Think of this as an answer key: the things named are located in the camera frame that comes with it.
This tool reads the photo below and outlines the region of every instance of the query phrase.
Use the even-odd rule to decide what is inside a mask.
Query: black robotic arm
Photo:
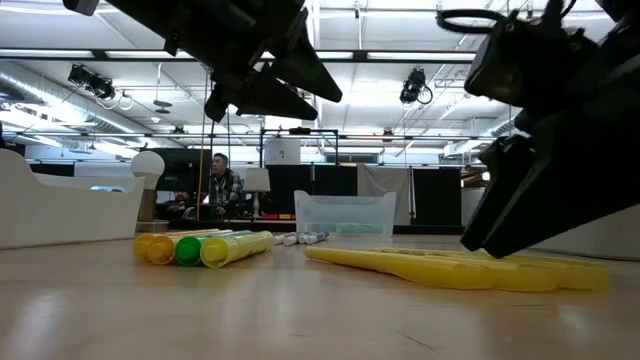
[[[472,251],[501,258],[640,204],[640,188],[626,183],[640,146],[640,2],[599,1],[617,21],[600,44],[562,28],[575,1],[563,3],[549,0],[535,21],[517,11],[438,14],[446,30],[487,34],[465,89],[522,107],[514,124],[530,135],[500,137],[480,154],[491,181],[462,237]],[[457,17],[496,24],[450,22]]]

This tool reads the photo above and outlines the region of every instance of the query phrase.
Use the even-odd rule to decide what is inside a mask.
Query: plaid shirt
[[[242,180],[240,176],[230,169],[227,169],[220,179],[214,176],[212,195],[209,199],[210,203],[224,208],[231,201],[239,201],[242,197]]]

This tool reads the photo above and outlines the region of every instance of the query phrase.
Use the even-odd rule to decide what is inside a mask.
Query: white lamp shade
[[[243,190],[247,192],[271,191],[271,185],[269,184],[269,170],[260,168],[247,169]]]
[[[164,160],[153,151],[143,151],[131,160],[131,171],[136,177],[144,177],[146,190],[155,190],[164,173]]]

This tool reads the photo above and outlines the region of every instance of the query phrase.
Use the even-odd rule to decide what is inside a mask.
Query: white curtain
[[[410,225],[409,169],[369,167],[358,164],[358,196],[396,193],[395,225]]]

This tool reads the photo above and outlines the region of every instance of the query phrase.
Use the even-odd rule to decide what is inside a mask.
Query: clear plastic bin
[[[295,191],[297,231],[332,234],[393,234],[396,193],[381,197],[310,196]]]

